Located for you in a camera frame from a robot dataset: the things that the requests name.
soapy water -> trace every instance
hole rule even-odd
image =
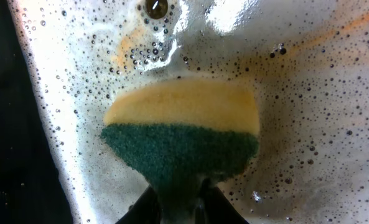
[[[259,154],[219,184],[250,223],[369,223],[369,2],[167,2],[8,1],[74,222],[147,187],[99,139],[114,99],[204,77],[255,91]]]

sponge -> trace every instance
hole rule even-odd
[[[149,85],[117,98],[104,122],[101,138],[146,178],[173,222],[191,214],[204,179],[242,173],[258,149],[253,94],[227,82]]]

bubble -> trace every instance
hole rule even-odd
[[[286,178],[285,183],[291,184],[292,183],[292,178],[290,178],[290,177]]]
[[[167,13],[167,0],[146,0],[146,12],[151,19],[160,19]]]
[[[253,198],[254,198],[255,202],[261,202],[261,197],[259,196],[259,194],[256,191],[252,192],[252,194],[253,194]]]
[[[282,55],[286,54],[286,49],[283,48],[283,49],[279,50],[279,53],[282,54]]]

dark background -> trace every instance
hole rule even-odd
[[[72,223],[6,0],[0,0],[0,223]]]

black handle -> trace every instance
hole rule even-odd
[[[248,224],[248,222],[233,208],[218,187],[210,187],[206,180],[199,197],[203,205],[195,208],[195,224]],[[161,207],[157,194],[149,186],[139,197],[133,207],[116,224],[160,224]]]
[[[161,208],[158,204],[157,194],[149,186],[116,224],[159,224],[160,222]]]

